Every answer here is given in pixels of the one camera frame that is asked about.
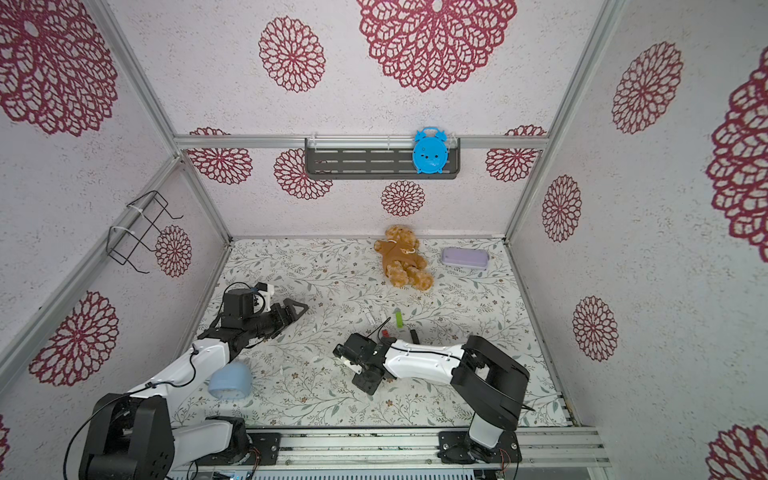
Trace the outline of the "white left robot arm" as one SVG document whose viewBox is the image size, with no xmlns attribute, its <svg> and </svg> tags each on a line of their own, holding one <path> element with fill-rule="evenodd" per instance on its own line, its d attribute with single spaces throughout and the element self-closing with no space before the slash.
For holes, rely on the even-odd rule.
<svg viewBox="0 0 768 480">
<path fill-rule="evenodd" d="M 125 393 L 110 393 L 77 429 L 86 436 L 80 479 L 165 479 L 174 468 L 229 454 L 233 462 L 249 446 L 240 418 L 209 418 L 175 427 L 172 414 L 205 381 L 238 355 L 281 335 L 309 310 L 290 298 L 274 303 L 272 285 L 235 282 L 221 297 L 211 324 L 186 352 Z"/>
</svg>

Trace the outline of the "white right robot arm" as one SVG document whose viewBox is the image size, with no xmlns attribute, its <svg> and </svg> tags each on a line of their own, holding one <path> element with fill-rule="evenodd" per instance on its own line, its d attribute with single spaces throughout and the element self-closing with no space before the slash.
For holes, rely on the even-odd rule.
<svg viewBox="0 0 768 480">
<path fill-rule="evenodd" d="M 464 431 L 438 434 L 444 464 L 472 465 L 522 461 L 516 430 L 524 410 L 529 371 L 483 337 L 462 345 L 429 346 L 390 337 L 378 341 L 354 333 L 333 355 L 355 372 L 352 383 L 368 395 L 385 379 L 419 379 L 449 385 L 472 410 Z"/>
</svg>

